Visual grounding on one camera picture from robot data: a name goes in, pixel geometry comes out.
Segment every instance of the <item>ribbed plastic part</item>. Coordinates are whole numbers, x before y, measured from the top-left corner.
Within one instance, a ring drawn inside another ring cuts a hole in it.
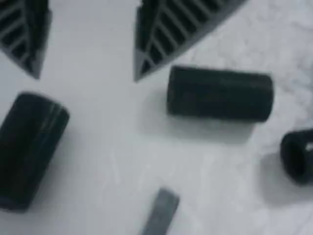
[[[136,80],[212,31],[245,0],[143,0],[138,10]]]
[[[35,78],[50,20],[48,0],[0,0],[0,48]]]

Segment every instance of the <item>black rubber tube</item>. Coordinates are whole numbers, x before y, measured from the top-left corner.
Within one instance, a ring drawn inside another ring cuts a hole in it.
[[[313,182],[313,130],[286,134],[280,155],[284,170],[296,183]]]
[[[17,97],[0,129],[0,207],[30,206],[68,120],[68,111],[45,97]]]
[[[265,122],[273,107],[270,76],[173,67],[167,110],[172,115]]]

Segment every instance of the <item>white backdrop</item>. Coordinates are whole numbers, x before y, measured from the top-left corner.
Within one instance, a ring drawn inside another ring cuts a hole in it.
[[[273,113],[255,126],[168,118],[169,67],[133,82],[138,2],[51,0],[40,81],[0,54],[0,121],[22,90],[71,112],[31,210],[0,212],[1,235],[137,235],[162,185],[181,196],[169,235],[311,235],[313,189],[277,151],[313,126],[313,0],[249,0],[175,61],[270,72]]]

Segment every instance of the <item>dark gray object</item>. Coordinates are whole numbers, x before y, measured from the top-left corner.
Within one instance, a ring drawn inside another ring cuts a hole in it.
[[[166,235],[179,205],[179,197],[173,192],[160,189],[142,235]]]
[[[34,78],[40,76],[50,22],[48,0],[0,1],[0,48]]]
[[[135,80],[189,49],[244,1],[142,0],[137,17]]]
[[[273,82],[266,74],[176,66],[167,110],[172,115],[264,122],[273,100]]]
[[[0,128],[0,207],[30,206],[69,120],[60,104],[32,93],[15,100]]]
[[[280,155],[286,173],[296,183],[313,182],[313,129],[286,134]]]

